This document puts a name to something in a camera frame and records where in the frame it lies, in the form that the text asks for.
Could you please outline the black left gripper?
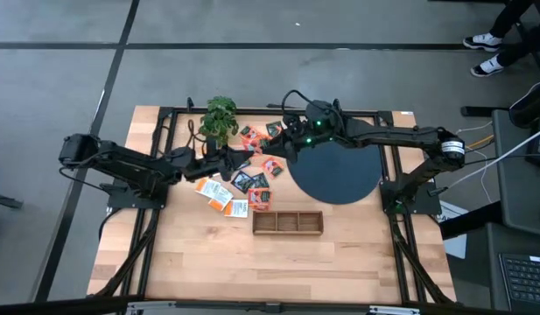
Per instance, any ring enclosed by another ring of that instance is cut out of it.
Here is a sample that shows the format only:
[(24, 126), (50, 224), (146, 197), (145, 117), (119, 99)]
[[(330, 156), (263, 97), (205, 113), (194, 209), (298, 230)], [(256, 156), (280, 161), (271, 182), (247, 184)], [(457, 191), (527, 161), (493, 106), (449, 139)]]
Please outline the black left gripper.
[(236, 150), (228, 147), (221, 148), (211, 157), (196, 159), (195, 157), (184, 168), (184, 177), (193, 181), (212, 177), (219, 173), (223, 181), (230, 181), (234, 170), (248, 167), (254, 156), (252, 150)]

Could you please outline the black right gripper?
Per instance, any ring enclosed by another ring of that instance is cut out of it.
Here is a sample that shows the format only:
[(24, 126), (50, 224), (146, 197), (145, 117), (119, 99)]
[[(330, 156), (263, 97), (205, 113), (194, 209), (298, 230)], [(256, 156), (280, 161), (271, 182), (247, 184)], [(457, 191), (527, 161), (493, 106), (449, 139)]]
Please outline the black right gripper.
[(269, 154), (284, 154), (284, 158), (296, 164), (299, 151), (317, 144), (333, 141), (336, 133), (329, 120), (304, 120), (294, 116), (284, 122), (286, 129), (269, 141)]

